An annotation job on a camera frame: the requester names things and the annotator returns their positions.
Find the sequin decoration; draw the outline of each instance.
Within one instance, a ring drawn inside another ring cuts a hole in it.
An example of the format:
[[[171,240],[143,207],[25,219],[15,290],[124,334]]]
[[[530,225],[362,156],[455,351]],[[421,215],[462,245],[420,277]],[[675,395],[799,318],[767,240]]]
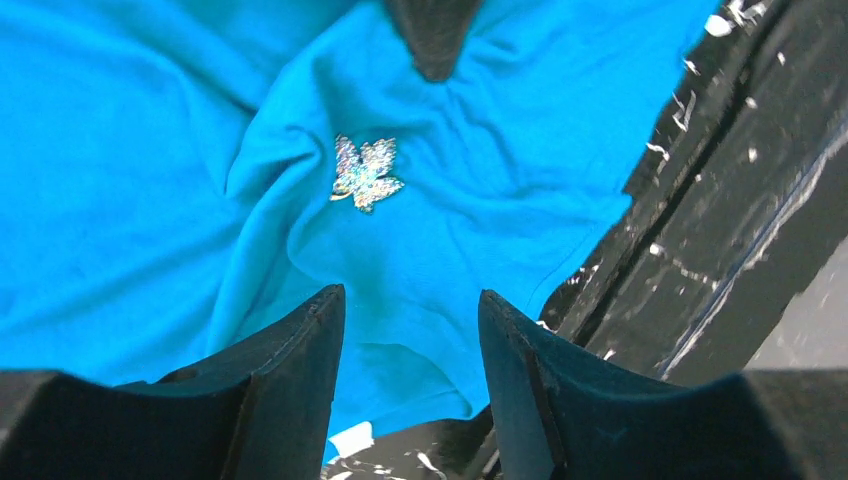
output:
[[[365,143],[360,150],[347,137],[336,138],[336,181],[330,200],[353,195],[354,206],[371,213],[375,203],[394,195],[403,182],[388,176],[396,154],[394,138]]]

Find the blurry black object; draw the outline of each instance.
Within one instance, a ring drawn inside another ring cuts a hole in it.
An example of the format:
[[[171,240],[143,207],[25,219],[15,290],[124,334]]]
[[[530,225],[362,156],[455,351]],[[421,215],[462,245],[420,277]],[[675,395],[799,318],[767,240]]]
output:
[[[415,68],[431,82],[456,67],[471,21],[483,0],[385,0]]]
[[[317,479],[344,289],[156,384],[0,373],[0,479]]]
[[[494,292],[479,318],[510,480],[848,478],[848,370],[686,389],[597,358]]]

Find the blue garment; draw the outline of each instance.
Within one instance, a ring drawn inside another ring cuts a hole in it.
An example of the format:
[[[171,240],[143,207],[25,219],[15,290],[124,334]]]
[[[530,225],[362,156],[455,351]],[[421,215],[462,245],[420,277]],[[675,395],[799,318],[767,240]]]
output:
[[[5,2],[0,366],[154,381],[342,283],[330,434],[472,417],[481,289],[538,316],[620,219],[716,6],[486,0],[429,84],[377,0]],[[372,215],[338,134],[396,138]]]

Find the butterfly-shaped embellishment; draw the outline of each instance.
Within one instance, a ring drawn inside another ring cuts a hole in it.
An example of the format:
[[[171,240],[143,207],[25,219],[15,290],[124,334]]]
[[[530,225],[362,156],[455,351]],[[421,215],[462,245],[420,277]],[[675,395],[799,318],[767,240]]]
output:
[[[330,200],[353,195],[353,204],[361,212],[371,213],[374,204],[403,187],[403,182],[388,176],[395,160],[395,139],[365,143],[357,151],[347,137],[336,138],[336,181]]]

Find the blue towel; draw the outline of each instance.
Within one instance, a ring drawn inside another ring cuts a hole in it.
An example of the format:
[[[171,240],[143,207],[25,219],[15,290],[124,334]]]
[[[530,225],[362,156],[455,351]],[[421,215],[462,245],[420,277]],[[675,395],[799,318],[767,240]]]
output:
[[[155,381],[341,283],[329,433],[474,416],[481,289],[538,316],[620,219],[716,7],[486,0],[429,84],[377,0],[7,0],[0,367]],[[395,141],[371,214],[338,135]]]

